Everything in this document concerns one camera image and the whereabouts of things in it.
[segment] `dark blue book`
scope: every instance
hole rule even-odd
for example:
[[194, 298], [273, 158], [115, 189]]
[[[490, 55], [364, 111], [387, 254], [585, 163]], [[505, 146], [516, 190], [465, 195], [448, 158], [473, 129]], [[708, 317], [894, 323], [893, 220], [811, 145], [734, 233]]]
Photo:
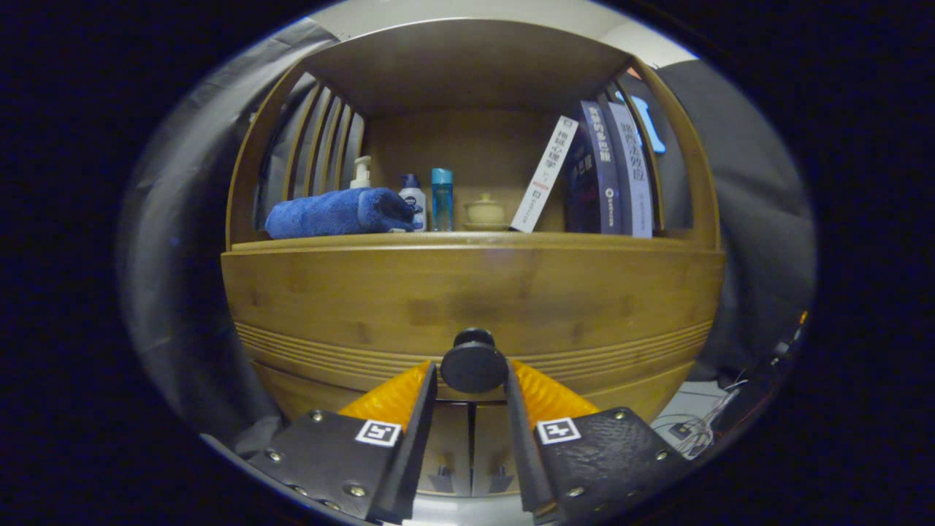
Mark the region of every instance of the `dark blue book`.
[[620, 184], [621, 231], [635, 238], [653, 236], [653, 194], [650, 190], [640, 131], [633, 114], [623, 104], [601, 101], [615, 154]]
[[582, 101], [578, 131], [566, 163], [568, 232], [620, 234], [620, 185], [600, 106]]

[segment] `lid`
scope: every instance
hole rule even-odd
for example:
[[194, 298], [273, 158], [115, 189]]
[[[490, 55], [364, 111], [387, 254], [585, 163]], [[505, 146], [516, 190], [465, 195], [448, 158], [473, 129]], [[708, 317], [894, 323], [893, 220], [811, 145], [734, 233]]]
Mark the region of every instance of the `lid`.
[[419, 178], [414, 173], [400, 175], [399, 179], [403, 180], [403, 188], [419, 188]]
[[498, 204], [500, 204], [500, 203], [498, 203], [498, 202], [496, 202], [496, 201], [494, 201], [493, 199], [490, 198], [490, 194], [481, 194], [481, 199], [480, 199], [480, 200], [474, 201], [473, 203], [469, 203], [468, 205], [465, 205], [465, 206], [470, 206], [470, 205], [498, 205]]
[[452, 171], [445, 168], [432, 168], [432, 184], [451, 184]]
[[353, 162], [354, 178], [351, 181], [351, 188], [369, 188], [370, 187], [370, 156], [364, 155], [357, 157]]

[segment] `blue cap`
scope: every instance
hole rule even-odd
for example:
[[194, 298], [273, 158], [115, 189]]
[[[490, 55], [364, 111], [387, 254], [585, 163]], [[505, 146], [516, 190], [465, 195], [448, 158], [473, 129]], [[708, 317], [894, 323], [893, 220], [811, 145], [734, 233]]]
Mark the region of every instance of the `blue cap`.
[[419, 179], [413, 173], [400, 175], [399, 179], [403, 180], [403, 188], [418, 188], [419, 187]]
[[432, 184], [451, 184], [452, 171], [445, 168], [432, 168]]

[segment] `small bottle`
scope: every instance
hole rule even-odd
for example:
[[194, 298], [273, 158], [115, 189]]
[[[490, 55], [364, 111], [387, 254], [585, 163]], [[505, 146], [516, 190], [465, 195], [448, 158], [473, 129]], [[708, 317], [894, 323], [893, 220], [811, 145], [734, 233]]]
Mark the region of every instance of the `small bottle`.
[[454, 231], [452, 171], [432, 168], [432, 231]]
[[370, 156], [364, 155], [357, 157], [353, 162], [354, 178], [351, 181], [351, 188], [369, 188], [370, 187]]
[[415, 174], [408, 173], [399, 176], [403, 180], [403, 189], [399, 191], [399, 196], [412, 207], [415, 214], [412, 216], [412, 224], [416, 232], [425, 232], [425, 192], [419, 188], [419, 180]]

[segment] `white bottle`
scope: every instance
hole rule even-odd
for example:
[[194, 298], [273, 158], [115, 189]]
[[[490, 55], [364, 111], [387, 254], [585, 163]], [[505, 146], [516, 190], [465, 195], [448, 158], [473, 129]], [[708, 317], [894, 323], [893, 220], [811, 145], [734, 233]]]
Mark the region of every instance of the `white bottle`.
[[370, 187], [370, 156], [364, 155], [357, 157], [353, 162], [354, 178], [351, 181], [351, 188], [369, 188]]
[[428, 226], [425, 221], [425, 192], [419, 188], [419, 180], [416, 179], [415, 175], [408, 173], [399, 177], [403, 180], [403, 189], [399, 191], [399, 196], [415, 212], [412, 217], [415, 231], [425, 232], [425, 228]]

